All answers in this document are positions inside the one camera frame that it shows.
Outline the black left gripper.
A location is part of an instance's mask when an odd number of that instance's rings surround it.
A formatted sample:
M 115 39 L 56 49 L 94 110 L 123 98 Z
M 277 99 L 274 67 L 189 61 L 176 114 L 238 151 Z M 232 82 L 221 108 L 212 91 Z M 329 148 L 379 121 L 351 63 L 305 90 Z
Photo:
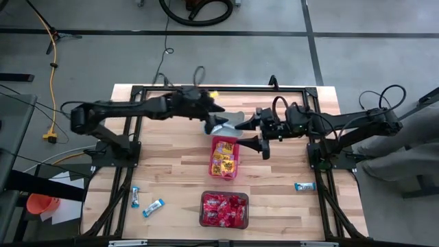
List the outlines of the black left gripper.
M 211 134 L 214 127 L 228 121 L 227 118 L 209 115 L 209 113 L 222 113 L 225 109 L 215 103 L 207 90 L 196 86 L 177 87 L 172 93 L 171 107 L 173 116 L 205 120 L 206 134 Z

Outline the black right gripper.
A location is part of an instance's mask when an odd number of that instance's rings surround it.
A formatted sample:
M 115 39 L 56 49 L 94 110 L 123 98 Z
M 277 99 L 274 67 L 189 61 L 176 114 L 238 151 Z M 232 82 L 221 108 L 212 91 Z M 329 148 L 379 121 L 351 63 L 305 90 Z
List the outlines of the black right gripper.
M 285 120 L 275 120 L 274 111 L 271 108 L 258 108 L 256 113 L 249 120 L 235 126 L 236 130 L 261 130 L 260 139 L 258 136 L 247 139 L 238 139 L 237 144 L 262 153 L 263 160 L 270 158 L 270 144 L 268 140 L 278 139 L 279 141 L 288 138 L 301 138 L 309 136 L 309 122 L 311 120 L 311 109 L 309 107 L 292 104 L 285 111 Z

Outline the red Skittles bag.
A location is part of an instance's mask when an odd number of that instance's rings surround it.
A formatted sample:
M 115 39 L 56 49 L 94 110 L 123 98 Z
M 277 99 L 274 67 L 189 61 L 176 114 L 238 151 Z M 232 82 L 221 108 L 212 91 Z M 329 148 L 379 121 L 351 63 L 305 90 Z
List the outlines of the red Skittles bag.
M 216 211 L 222 203 L 222 198 L 216 195 L 205 195 L 203 198 L 203 209 L 205 211 Z
M 244 211 L 231 211 L 219 216 L 218 224 L 224 228 L 245 228 L 246 213 Z
M 220 217 L 218 216 L 218 212 L 204 210 L 202 213 L 201 225 L 203 225 L 203 226 L 219 226 L 220 225 Z
M 247 198 L 241 196 L 223 196 L 222 203 L 218 209 L 237 210 L 239 207 L 246 206 L 247 201 Z

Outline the grey plastic bin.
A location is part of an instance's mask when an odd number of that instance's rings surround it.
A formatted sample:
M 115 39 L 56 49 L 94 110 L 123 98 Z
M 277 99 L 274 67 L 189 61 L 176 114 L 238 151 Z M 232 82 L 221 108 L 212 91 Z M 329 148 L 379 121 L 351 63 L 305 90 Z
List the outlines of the grey plastic bin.
M 222 113 L 211 113 L 211 115 L 216 115 L 218 117 L 223 117 L 223 118 L 227 118 L 228 121 L 225 124 L 230 124 L 232 126 L 236 126 L 237 124 L 240 124 L 242 122 L 244 122 L 244 113 L 242 111 L 236 112 L 236 113 L 231 113 L 231 112 L 222 112 Z

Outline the clear plastic bin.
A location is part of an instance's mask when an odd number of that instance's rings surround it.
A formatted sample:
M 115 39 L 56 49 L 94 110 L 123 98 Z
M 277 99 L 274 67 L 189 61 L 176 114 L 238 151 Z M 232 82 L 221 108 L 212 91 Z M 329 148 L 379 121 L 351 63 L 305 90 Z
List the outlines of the clear plastic bin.
M 238 193 L 238 192 L 226 192 L 226 191 L 204 191 L 201 195 L 201 199 L 200 199 L 200 214 L 199 214 L 199 223 L 201 225 L 201 221 L 202 221 L 202 213 L 204 211 L 203 209 L 203 198 L 205 197 L 205 195 L 216 195 L 216 196 L 220 196 L 221 198 L 223 196 L 241 196 L 244 198 L 247 198 L 247 204 L 244 207 L 239 207 L 237 210 L 224 210 L 224 209 L 217 209 L 218 212 L 218 216 L 221 216 L 225 213 L 231 212 L 231 211 L 244 211 L 246 213 L 246 223 L 247 226 L 245 228 L 248 227 L 249 225 L 249 212 L 250 212 L 250 207 L 249 207 L 249 197 L 247 194 L 245 193 Z M 220 227 L 220 226 L 203 226 L 203 227 Z

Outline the person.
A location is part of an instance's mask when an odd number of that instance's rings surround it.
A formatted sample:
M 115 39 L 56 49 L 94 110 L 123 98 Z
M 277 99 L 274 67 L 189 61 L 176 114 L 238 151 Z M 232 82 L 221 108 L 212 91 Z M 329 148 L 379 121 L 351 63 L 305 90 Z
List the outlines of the person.
M 404 118 L 394 136 L 374 137 L 357 151 L 368 156 L 360 165 L 367 175 L 397 181 L 439 174 L 439 102 Z

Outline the black tripod stand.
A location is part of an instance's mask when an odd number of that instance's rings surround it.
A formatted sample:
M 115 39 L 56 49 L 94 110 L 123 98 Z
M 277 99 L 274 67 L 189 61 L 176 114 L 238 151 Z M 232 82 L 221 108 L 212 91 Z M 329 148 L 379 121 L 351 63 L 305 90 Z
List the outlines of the black tripod stand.
M 42 16 L 42 14 L 36 9 L 34 4 L 30 0 L 25 0 L 25 2 L 34 11 L 35 15 L 38 17 L 39 21 L 41 22 L 43 27 L 46 29 L 46 32 L 48 33 L 48 35 L 50 37 L 50 43 L 49 43 L 48 48 L 46 50 L 47 55 L 49 55 L 51 52 L 55 51 L 56 44 L 60 40 L 62 40 L 63 38 L 75 38 L 75 39 L 82 38 L 81 35 L 59 32 L 55 27 L 53 27 L 52 25 L 49 24 L 49 22 Z

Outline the white paper sheet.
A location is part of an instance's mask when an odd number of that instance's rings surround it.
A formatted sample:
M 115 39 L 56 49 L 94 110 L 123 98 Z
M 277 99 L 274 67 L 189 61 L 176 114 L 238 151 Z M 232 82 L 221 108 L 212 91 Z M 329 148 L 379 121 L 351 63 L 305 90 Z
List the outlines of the white paper sheet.
M 71 180 L 69 172 L 63 172 L 55 175 L 54 177 L 50 178 L 50 180 L 78 187 L 80 189 L 84 188 L 84 179 L 74 178 Z M 61 199 L 60 204 L 55 211 L 41 213 L 40 219 L 44 222 L 45 220 L 51 218 L 52 224 L 59 224 L 69 220 L 74 220 L 81 216 L 81 206 L 81 201 Z

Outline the black desk beam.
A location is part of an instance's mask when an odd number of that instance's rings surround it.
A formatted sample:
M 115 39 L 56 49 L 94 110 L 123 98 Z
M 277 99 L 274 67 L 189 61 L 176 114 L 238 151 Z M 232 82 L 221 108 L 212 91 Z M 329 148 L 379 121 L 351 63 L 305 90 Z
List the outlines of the black desk beam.
M 75 201 L 83 201 L 83 196 L 85 194 L 84 189 L 54 182 L 16 170 L 10 172 L 3 188 Z

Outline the orange plastic bucket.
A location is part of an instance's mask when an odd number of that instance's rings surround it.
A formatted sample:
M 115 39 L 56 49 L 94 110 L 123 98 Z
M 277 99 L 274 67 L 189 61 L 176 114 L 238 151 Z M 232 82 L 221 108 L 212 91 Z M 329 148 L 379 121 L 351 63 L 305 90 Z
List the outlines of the orange plastic bucket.
M 26 209 L 33 215 L 55 211 L 60 205 L 60 199 L 42 194 L 32 193 L 26 202 Z

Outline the black flat bar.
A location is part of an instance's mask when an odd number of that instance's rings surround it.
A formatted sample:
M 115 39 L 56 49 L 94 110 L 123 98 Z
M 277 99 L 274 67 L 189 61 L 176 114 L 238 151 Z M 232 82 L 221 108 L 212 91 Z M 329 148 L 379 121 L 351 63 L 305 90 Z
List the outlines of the black flat bar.
M 32 82 L 34 75 L 24 73 L 0 73 L 0 81 L 4 82 Z

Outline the dark grey desk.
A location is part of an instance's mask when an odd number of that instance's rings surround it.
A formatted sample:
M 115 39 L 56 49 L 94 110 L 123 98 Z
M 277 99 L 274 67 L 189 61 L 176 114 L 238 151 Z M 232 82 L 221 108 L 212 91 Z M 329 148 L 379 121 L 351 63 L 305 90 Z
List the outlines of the dark grey desk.
M 37 96 L 0 96 L 0 193 L 16 160 L 32 118 Z

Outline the black aluminium table frame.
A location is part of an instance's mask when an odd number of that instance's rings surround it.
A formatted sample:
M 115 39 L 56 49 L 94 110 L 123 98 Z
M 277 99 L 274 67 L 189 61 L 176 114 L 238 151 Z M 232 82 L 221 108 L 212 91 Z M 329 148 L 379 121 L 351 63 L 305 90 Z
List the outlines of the black aluminium table frame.
M 269 86 L 213 86 L 219 91 L 216 104 L 227 112 L 242 111 L 250 118 L 256 107 L 267 108 L 277 95 L 288 102 L 303 104 L 303 93 L 313 108 L 320 103 L 323 112 L 340 113 L 335 88 L 319 86 L 284 86 L 275 91 Z M 240 150 L 238 175 L 225 181 L 208 174 L 212 136 L 203 133 L 198 120 L 175 117 L 167 121 L 143 118 L 136 130 L 126 130 L 125 119 L 107 119 L 105 126 L 116 134 L 139 130 L 142 144 L 140 161 L 134 168 L 132 182 L 140 187 L 140 209 L 130 207 L 131 196 L 116 206 L 108 219 L 105 234 L 122 233 L 124 239 L 228 239 L 228 240 L 324 240 L 319 197 L 315 191 L 297 192 L 294 183 L 315 181 L 306 152 L 308 139 L 288 139 L 270 144 L 271 158 Z M 101 168 L 88 187 L 81 233 L 85 234 L 109 204 L 127 170 L 115 176 L 114 167 Z M 357 183 L 348 171 L 333 172 L 340 207 L 355 228 L 368 236 Z M 242 192 L 249 196 L 250 221 L 247 229 L 203 227 L 199 224 L 200 199 L 204 191 Z M 151 217 L 142 210 L 162 198 L 165 206 Z

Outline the grey metal table frame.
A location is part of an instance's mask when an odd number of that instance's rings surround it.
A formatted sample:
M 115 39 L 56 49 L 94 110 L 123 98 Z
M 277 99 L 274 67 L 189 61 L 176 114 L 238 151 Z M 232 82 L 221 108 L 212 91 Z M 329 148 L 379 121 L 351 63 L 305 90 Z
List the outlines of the grey metal table frame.
M 418 111 L 435 104 L 436 102 L 439 102 L 439 87 L 435 88 L 434 90 L 430 91 L 428 94 L 422 96 L 418 101 L 417 105 L 407 113 L 405 113 L 403 116 L 399 117 L 400 120 L 403 120 L 414 113 L 417 113 Z M 435 186 L 434 181 L 430 178 L 426 178 L 422 175 L 418 175 L 416 177 L 419 189 L 415 191 L 407 191 L 403 192 L 402 198 L 409 199 L 409 198 L 420 198 L 425 196 L 434 196 L 439 194 L 439 187 Z

